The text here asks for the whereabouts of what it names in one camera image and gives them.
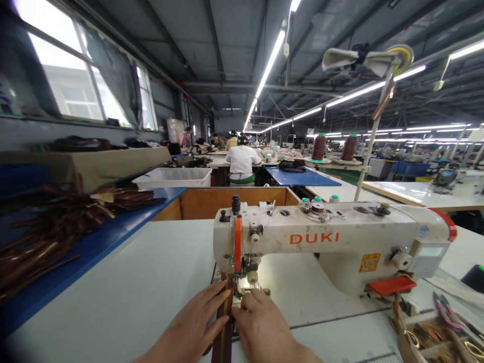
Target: hand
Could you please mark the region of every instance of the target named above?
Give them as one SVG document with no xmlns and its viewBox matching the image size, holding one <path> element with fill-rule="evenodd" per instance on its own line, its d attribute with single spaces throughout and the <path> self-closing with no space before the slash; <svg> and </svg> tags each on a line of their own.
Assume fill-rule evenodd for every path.
<svg viewBox="0 0 484 363">
<path fill-rule="evenodd" d="M 232 307 L 242 348 L 251 363 L 321 362 L 292 336 L 276 304 L 258 289 Z"/>
<path fill-rule="evenodd" d="M 210 318 L 229 297 L 230 290 L 219 294 L 226 281 L 210 285 L 195 295 L 175 316 L 158 341 L 137 363 L 195 363 L 228 322 L 220 317 L 207 328 Z"/>
</svg>

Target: ceiling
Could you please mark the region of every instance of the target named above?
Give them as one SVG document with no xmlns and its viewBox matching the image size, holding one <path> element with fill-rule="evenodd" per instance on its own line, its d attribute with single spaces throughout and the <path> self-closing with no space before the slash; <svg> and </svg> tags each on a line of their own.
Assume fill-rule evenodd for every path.
<svg viewBox="0 0 484 363">
<path fill-rule="evenodd" d="M 116 22 L 196 101 L 216 117 L 236 117 L 240 128 L 290 6 L 290 0 L 75 1 Z M 406 43 L 417 61 L 482 31 L 482 0 L 301 0 L 290 19 L 290 57 L 286 61 L 280 52 L 276 58 L 254 129 L 376 79 L 368 72 L 323 72 L 322 57 L 330 47 L 350 49 L 368 42 L 373 50 L 386 50 Z M 436 59 L 424 72 L 398 83 L 381 128 L 484 118 L 484 51 L 451 62 L 444 88 L 434 92 L 446 60 Z M 378 98 L 379 92 L 355 98 L 328 109 L 325 125 L 319 112 L 297 127 L 370 129 Z"/>
</svg>

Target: brown thread spool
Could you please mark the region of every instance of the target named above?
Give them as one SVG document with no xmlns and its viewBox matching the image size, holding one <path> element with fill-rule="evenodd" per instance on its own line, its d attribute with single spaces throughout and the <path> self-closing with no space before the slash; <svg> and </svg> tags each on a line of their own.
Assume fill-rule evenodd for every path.
<svg viewBox="0 0 484 363">
<path fill-rule="evenodd" d="M 341 151 L 341 160 L 353 161 L 357 147 L 358 136 L 356 134 L 350 134 L 344 142 L 343 150 Z"/>
<path fill-rule="evenodd" d="M 319 134 L 314 139 L 313 153 L 311 160 L 321 161 L 324 158 L 324 150 L 326 149 L 326 134 Z"/>
</svg>

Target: left hand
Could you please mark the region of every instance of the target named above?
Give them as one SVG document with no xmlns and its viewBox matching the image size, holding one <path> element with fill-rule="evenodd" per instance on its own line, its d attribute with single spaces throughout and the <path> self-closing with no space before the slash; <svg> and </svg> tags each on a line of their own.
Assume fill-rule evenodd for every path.
<svg viewBox="0 0 484 363">
<path fill-rule="evenodd" d="M 207 327 L 210 318 L 230 296 L 219 294 L 226 281 L 210 285 L 195 295 L 175 316 L 158 341 L 136 363 L 196 363 L 228 322 L 220 317 Z"/>
</svg>

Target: pile of leather strips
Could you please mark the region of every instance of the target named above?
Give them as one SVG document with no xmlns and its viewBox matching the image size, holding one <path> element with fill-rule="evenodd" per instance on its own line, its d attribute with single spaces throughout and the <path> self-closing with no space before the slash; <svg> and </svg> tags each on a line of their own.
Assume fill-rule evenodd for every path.
<svg viewBox="0 0 484 363">
<path fill-rule="evenodd" d="M 85 235 L 101 229 L 103 223 L 119 212 L 163 203 L 153 191 L 100 188 L 84 194 L 78 176 L 73 190 L 66 192 L 45 186 L 53 201 L 32 205 L 33 219 L 13 223 L 12 228 L 27 227 L 23 235 L 0 247 L 0 304 L 8 301 L 32 282 L 50 271 L 80 257 L 62 261 Z"/>
</svg>

